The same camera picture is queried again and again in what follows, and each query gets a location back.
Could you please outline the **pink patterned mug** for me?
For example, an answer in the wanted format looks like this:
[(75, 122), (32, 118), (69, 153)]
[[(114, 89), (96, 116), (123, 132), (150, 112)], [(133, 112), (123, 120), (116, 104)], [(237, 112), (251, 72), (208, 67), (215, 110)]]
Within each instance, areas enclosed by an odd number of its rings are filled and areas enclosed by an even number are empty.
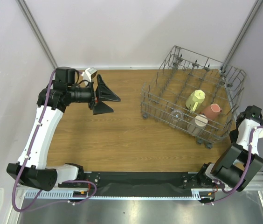
[(211, 104), (203, 109), (201, 114), (205, 115), (209, 120), (215, 120), (221, 112), (222, 109), (218, 104)]

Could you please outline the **beige plastic cup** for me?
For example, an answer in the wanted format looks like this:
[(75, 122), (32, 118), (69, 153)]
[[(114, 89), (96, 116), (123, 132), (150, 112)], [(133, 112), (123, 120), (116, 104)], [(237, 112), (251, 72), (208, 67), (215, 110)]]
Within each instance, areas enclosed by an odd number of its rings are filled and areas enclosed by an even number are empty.
[(207, 124), (208, 119), (204, 114), (197, 115), (188, 123), (187, 132), (192, 136), (197, 136), (205, 129)]

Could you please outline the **yellow mug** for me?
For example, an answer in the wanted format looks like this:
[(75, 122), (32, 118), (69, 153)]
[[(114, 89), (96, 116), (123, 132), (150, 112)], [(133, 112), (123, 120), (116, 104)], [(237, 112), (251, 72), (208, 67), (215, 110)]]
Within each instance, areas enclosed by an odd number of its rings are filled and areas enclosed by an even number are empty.
[(195, 112), (205, 100), (206, 94), (202, 90), (195, 90), (186, 100), (186, 108), (190, 112)]

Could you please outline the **clear plastic cup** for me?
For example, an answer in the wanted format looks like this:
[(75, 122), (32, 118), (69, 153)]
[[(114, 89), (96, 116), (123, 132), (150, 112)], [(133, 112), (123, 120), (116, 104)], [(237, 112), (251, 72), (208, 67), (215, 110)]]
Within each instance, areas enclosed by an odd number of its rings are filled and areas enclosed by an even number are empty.
[(169, 126), (171, 126), (172, 128), (177, 128), (182, 125), (182, 122), (183, 122), (183, 112), (180, 110), (173, 110), (171, 112)]

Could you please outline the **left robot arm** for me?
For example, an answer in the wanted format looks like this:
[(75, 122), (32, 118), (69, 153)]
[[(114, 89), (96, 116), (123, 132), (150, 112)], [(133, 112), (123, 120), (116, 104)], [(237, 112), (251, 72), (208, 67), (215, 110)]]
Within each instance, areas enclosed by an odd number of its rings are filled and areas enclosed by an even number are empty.
[(48, 150), (56, 127), (72, 103), (86, 103), (94, 115), (112, 113), (106, 102), (121, 99), (104, 82), (94, 68), (84, 72), (71, 67), (58, 67), (49, 84), (38, 96), (36, 117), (27, 144), (18, 161), (9, 163), (7, 173), (17, 184), (50, 191), (54, 186), (69, 181), (73, 186), (84, 184), (83, 168), (68, 163), (48, 168)]

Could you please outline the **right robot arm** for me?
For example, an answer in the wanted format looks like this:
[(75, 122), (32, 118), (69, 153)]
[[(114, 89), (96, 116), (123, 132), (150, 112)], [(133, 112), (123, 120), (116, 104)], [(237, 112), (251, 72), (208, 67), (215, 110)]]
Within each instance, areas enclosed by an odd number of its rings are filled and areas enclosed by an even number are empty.
[(259, 156), (258, 141), (263, 138), (262, 109), (248, 106), (236, 119), (236, 129), (230, 134), (231, 145), (216, 163), (204, 164), (197, 175), (197, 183), (203, 188), (215, 184), (228, 186), (241, 192), (263, 167)]

